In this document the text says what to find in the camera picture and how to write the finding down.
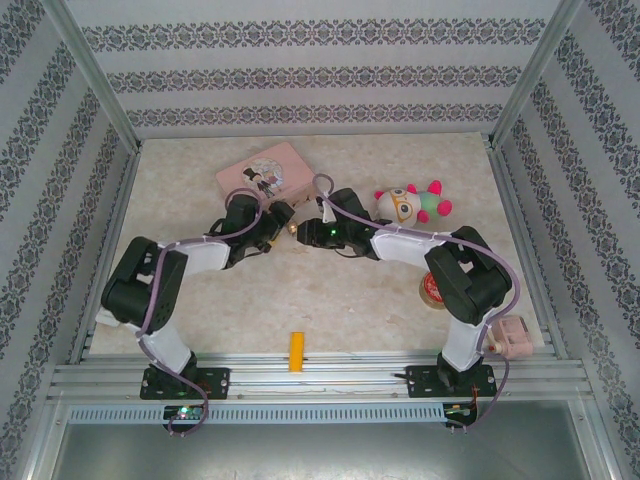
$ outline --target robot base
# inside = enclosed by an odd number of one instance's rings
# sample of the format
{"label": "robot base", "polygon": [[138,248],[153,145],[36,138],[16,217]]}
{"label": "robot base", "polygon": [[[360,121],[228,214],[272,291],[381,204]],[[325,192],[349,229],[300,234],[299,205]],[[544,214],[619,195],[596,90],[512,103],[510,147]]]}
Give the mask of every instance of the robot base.
{"label": "robot base", "polygon": [[[228,368],[197,368],[190,375],[193,383],[207,393],[209,400],[226,400],[229,392]],[[199,400],[201,396],[193,388],[177,381],[169,374],[149,367],[144,371],[140,388],[142,400]]]}
{"label": "robot base", "polygon": [[478,397],[493,397],[496,394],[496,378],[490,365],[478,365],[469,372],[463,383],[455,387],[445,385],[436,365],[410,365],[405,369],[410,398],[472,397],[473,387]]}

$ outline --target toy face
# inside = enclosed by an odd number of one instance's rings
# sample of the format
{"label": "toy face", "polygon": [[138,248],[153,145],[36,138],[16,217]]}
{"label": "toy face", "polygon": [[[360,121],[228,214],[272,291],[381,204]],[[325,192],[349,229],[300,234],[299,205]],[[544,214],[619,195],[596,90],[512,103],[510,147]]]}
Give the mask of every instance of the toy face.
{"label": "toy face", "polygon": [[387,192],[400,223],[415,224],[420,211],[420,197],[415,193],[395,188]]}

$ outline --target pink toy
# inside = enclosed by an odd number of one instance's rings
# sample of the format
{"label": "pink toy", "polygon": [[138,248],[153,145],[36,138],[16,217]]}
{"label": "pink toy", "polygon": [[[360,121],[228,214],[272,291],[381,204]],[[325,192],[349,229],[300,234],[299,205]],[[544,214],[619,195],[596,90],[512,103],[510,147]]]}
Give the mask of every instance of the pink toy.
{"label": "pink toy", "polygon": [[415,185],[407,185],[407,189],[393,188],[386,192],[375,193],[378,200],[378,216],[383,220],[406,227],[417,222],[427,223],[435,216],[446,217],[453,210],[453,203],[443,199],[442,183],[434,180],[426,192],[418,192]]}
{"label": "pink toy", "polygon": [[522,317],[510,315],[499,318],[491,325],[491,333],[495,343],[489,346],[490,352],[509,359],[533,355],[531,335]]}

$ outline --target pink box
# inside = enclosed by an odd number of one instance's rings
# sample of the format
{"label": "pink box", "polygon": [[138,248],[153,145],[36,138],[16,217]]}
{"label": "pink box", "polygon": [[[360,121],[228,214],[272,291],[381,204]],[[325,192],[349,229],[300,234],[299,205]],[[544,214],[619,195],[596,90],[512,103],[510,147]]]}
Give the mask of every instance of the pink box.
{"label": "pink box", "polygon": [[225,197],[236,188],[255,190],[265,206],[276,200],[291,207],[315,197],[313,172],[290,143],[284,142],[218,172]]}
{"label": "pink box", "polygon": [[508,359],[533,355],[533,342],[524,319],[517,315],[499,318],[491,325],[495,345],[489,351],[499,353]]}

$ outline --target damask pattern stripe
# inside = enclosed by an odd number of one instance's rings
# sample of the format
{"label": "damask pattern stripe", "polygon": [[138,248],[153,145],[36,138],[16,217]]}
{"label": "damask pattern stripe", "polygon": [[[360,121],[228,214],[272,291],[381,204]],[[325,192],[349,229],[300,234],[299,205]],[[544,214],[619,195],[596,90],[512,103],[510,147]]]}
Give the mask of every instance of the damask pattern stripe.
{"label": "damask pattern stripe", "polygon": [[122,93],[345,87],[512,87],[520,67],[405,66],[236,68],[110,73]]}
{"label": "damask pattern stripe", "polygon": [[336,45],[533,45],[545,21],[416,18],[108,25],[82,29],[95,52]]}
{"label": "damask pattern stripe", "polygon": [[40,256],[49,241],[58,211],[73,177],[82,149],[93,122],[100,109],[100,103],[91,89],[84,95],[76,117],[69,128],[67,138],[54,163],[53,169],[42,191],[31,223],[27,227],[24,243],[18,248],[13,269],[0,290],[0,360],[11,341],[11,331],[20,318],[35,271],[40,264]]}
{"label": "damask pattern stripe", "polygon": [[69,352],[67,353],[67,363],[71,361],[71,355],[73,355],[73,349],[76,346],[76,342],[78,341],[78,335],[80,334],[80,327],[82,326],[82,321],[84,319],[85,312],[89,307],[89,296],[91,295],[91,288],[93,287],[93,283],[96,278],[96,273],[98,273],[98,267],[100,266],[100,258],[102,257],[102,250],[104,246],[107,244],[107,235],[109,234],[109,228],[111,226],[111,220],[114,218],[114,213],[116,210],[116,205],[118,204],[118,199],[120,198],[120,190],[124,185],[125,176],[129,169],[129,162],[131,162],[133,155],[128,155],[127,159],[124,162],[124,167],[122,169],[122,173],[120,174],[120,179],[118,180],[118,187],[116,188],[116,193],[113,197],[113,202],[111,203],[111,209],[109,210],[109,216],[107,217],[107,224],[104,228],[104,232],[102,233],[102,238],[100,239],[100,245],[98,246],[98,253],[96,255],[96,259],[93,262],[93,270],[91,271],[91,276],[89,277],[89,281],[87,282],[87,290],[84,293],[84,299],[82,301],[82,308],[80,309],[80,314],[78,315],[78,319],[76,320],[76,328],[73,332],[73,337],[71,338],[71,342],[69,343]]}
{"label": "damask pattern stripe", "polygon": [[626,384],[621,380],[620,366],[614,361],[615,354],[610,350],[608,337],[603,333],[604,326],[600,314],[593,306],[593,299],[587,279],[577,260],[573,244],[560,215],[558,204],[553,198],[551,186],[542,169],[538,152],[527,131],[522,118],[518,118],[512,129],[512,135],[524,162],[542,218],[553,243],[556,258],[562,269],[570,298],[575,306],[577,320],[584,331],[589,352],[593,355],[598,378],[605,385],[607,403],[618,424],[620,439],[627,447],[631,457],[631,467],[640,476],[640,424],[638,413],[634,411],[631,396],[625,391]]}
{"label": "damask pattern stripe", "polygon": [[[8,420],[3,425],[4,433],[0,437],[0,478],[12,478],[12,469],[22,446],[23,435],[32,414],[33,402],[36,400],[36,393],[41,386],[44,366],[51,355],[51,348],[62,321],[67,298],[82,258],[93,217],[98,208],[102,189],[107,181],[118,143],[118,135],[115,129],[110,127],[101,145],[93,172],[82,197],[80,209],[71,227],[69,240],[62,253],[62,260],[51,286],[51,293],[47,297],[46,308],[42,311],[42,317],[38,321],[38,330],[29,349],[29,361],[25,363],[24,372],[20,376],[18,390],[14,393],[15,400],[9,407]],[[125,172],[126,165],[122,171],[120,184],[122,184]],[[113,216],[114,208],[115,200],[111,206],[109,218]],[[108,229],[109,225],[107,224],[100,249],[104,244]],[[91,259],[91,261],[97,263],[98,258]]]}
{"label": "damask pattern stripe", "polygon": [[564,36],[555,56],[589,116],[602,148],[609,154],[609,161],[627,197],[632,200],[632,207],[639,210],[637,217],[640,218],[640,149],[633,143],[627,126],[573,34]]}
{"label": "damask pattern stripe", "polygon": [[129,110],[134,127],[354,122],[493,122],[499,104],[291,105]]}
{"label": "damask pattern stripe", "polygon": [[[500,147],[500,151],[502,152],[502,158],[505,160],[505,165],[507,167],[507,171],[509,172],[509,177],[511,179],[511,184],[513,185],[513,190],[516,194],[516,199],[518,200],[518,207],[520,208],[520,211],[522,212],[522,217],[524,219],[524,225],[527,229],[527,233],[529,235],[529,239],[531,240],[531,248],[533,249],[533,254],[536,257],[536,262],[538,263],[538,268],[540,269],[540,272],[544,272],[544,268],[542,266],[542,259],[540,258],[540,252],[538,251],[538,246],[536,245],[535,241],[534,241],[534,236],[533,236],[533,229],[531,228],[531,225],[529,224],[529,220],[527,220],[527,216],[526,216],[526,210],[524,208],[524,205],[522,204],[522,199],[520,198],[520,194],[518,192],[518,185],[515,183],[515,179],[513,177],[513,174],[511,173],[511,169],[509,168],[509,162],[508,162],[508,157],[507,157],[507,152],[504,149],[504,145],[502,145]],[[551,293],[551,287],[549,287],[549,281],[547,280],[547,276],[542,274],[542,281],[544,283],[544,289],[545,292],[547,293],[547,297],[549,297],[549,303],[551,305],[551,309],[553,310],[553,316],[556,320],[556,324],[558,326],[558,330],[560,331],[560,336],[562,337],[562,343],[564,344],[564,348],[567,351],[567,354],[569,355],[569,358],[572,357],[571,354],[571,348],[569,346],[569,342],[567,342],[567,338],[565,336],[564,333],[564,328],[562,325],[562,320],[560,318],[560,316],[558,315],[558,308],[556,307],[556,302],[553,298],[553,294]]]}
{"label": "damask pattern stripe", "polygon": [[71,77],[76,63],[64,43],[56,49],[44,75],[29,99],[24,115],[7,140],[0,159],[0,222],[9,209],[11,197],[20,185],[25,168],[31,162],[35,147],[40,143],[44,127],[49,124],[58,100]]}
{"label": "damask pattern stripe", "polygon": [[547,136],[569,182],[573,198],[582,212],[591,242],[601,258],[601,265],[605,269],[607,280],[611,283],[611,289],[616,294],[616,302],[624,312],[623,318],[629,323],[629,331],[636,339],[636,348],[640,349],[640,287],[635,283],[629,260],[623,256],[624,251],[619,246],[617,235],[611,229],[609,217],[602,208],[602,202],[592,185],[589,172],[544,81],[536,85],[531,93],[531,100],[547,130]]}
{"label": "damask pattern stripe", "polygon": [[44,17],[38,0],[15,0],[2,14],[0,21],[0,85],[2,85],[22,54],[36,27]]}
{"label": "damask pattern stripe", "polygon": [[605,27],[629,70],[640,82],[640,15],[629,0],[589,0],[589,8]]}

